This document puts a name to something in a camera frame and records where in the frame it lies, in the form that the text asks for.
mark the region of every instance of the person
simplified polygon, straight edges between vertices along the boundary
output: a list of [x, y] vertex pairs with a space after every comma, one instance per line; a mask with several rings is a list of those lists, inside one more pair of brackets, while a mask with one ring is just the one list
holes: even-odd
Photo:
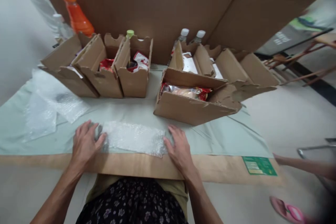
[[[274, 159], [277, 161], [279, 165], [291, 166], [336, 181], [336, 166], [333, 164], [317, 162], [312, 160], [305, 160], [305, 159], [283, 157], [276, 155], [274, 153], [273, 155]], [[291, 223], [316, 224], [323, 222], [323, 221], [318, 222], [316, 219], [304, 215], [299, 208], [292, 206], [279, 198], [270, 196], [270, 202], [274, 210]]]
[[[90, 124], [89, 120], [76, 129], [71, 161], [31, 223], [64, 223], [75, 187], [106, 138], [103, 133], [95, 141], [98, 124]], [[223, 223], [193, 164], [184, 131], [174, 125], [169, 125], [168, 129], [174, 144], [167, 138], [164, 143], [184, 181], [98, 174], [77, 224], [187, 223], [188, 191], [196, 224]]]

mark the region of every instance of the green sign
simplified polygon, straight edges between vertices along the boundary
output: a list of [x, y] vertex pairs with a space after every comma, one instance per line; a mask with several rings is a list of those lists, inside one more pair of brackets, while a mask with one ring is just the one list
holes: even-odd
[[242, 157], [251, 175], [277, 176], [271, 162], [266, 157]]

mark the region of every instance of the floral skirt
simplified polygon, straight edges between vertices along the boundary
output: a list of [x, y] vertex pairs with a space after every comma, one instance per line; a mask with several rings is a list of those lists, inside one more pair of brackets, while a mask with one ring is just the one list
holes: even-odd
[[124, 177], [85, 204], [76, 224], [187, 223], [173, 195], [152, 178]]

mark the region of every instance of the open cardboard box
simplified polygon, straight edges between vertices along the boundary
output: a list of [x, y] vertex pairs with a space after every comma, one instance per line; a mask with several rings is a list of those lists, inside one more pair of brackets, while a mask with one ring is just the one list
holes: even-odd
[[[126, 38], [120, 53], [115, 60], [115, 67], [120, 79], [124, 96], [145, 98], [147, 93], [147, 83], [149, 76], [149, 69], [151, 65], [153, 49], [153, 39], [146, 37], [139, 40], [136, 35], [131, 39]], [[137, 72], [130, 72], [127, 70], [127, 64], [131, 58], [134, 57], [137, 51], [148, 57], [148, 71], [146, 69], [139, 69]]]
[[214, 119], [237, 113], [242, 105], [234, 101], [236, 88], [225, 80], [181, 72], [173, 68], [163, 71], [161, 84], [174, 86], [211, 88], [207, 101], [188, 98], [171, 92], [159, 91], [154, 114], [191, 125], [200, 125]]
[[[90, 44], [83, 49], [81, 57], [73, 61], [73, 65], [83, 73], [103, 97], [123, 98], [119, 77], [116, 71], [116, 59], [121, 51], [125, 37], [120, 35], [114, 39], [110, 33], [104, 37], [105, 45], [98, 34]], [[102, 60], [114, 59], [111, 66], [113, 72], [102, 69], [99, 71], [99, 64]]]
[[80, 58], [83, 55], [84, 50], [82, 49], [89, 46], [94, 37], [95, 35], [88, 38], [82, 33], [74, 35], [41, 60], [43, 66], [38, 67], [53, 75], [78, 96], [99, 97], [90, 81], [79, 73], [75, 67], [71, 66], [75, 58]]
[[182, 71], [184, 68], [183, 52], [190, 52], [198, 74], [215, 77], [215, 69], [208, 55], [207, 50], [198, 43], [187, 45], [185, 42], [177, 41], [169, 67]]
[[253, 53], [234, 50], [235, 54], [233, 54], [230, 49], [222, 51], [221, 46], [210, 49], [209, 45], [186, 45], [185, 42], [180, 45], [178, 42], [169, 67], [182, 71], [182, 52], [186, 50], [191, 53], [195, 51], [195, 62], [198, 63], [200, 69], [210, 69], [212, 66], [210, 58], [213, 58], [222, 77], [240, 91], [234, 92], [236, 101], [244, 101], [257, 94], [275, 90], [275, 86], [279, 84], [278, 80]]

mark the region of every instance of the bubble wrap sheet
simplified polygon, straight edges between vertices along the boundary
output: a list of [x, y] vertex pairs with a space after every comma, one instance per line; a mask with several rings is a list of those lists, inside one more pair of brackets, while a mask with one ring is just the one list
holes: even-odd
[[105, 122], [102, 132], [107, 133], [105, 148], [119, 148], [162, 157], [166, 152], [163, 142], [165, 131], [140, 124], [116, 121]]
[[89, 105], [43, 70], [33, 70], [33, 79], [37, 94], [69, 123], [74, 123], [89, 110]]
[[56, 110], [33, 91], [26, 109], [26, 137], [24, 142], [56, 131]]

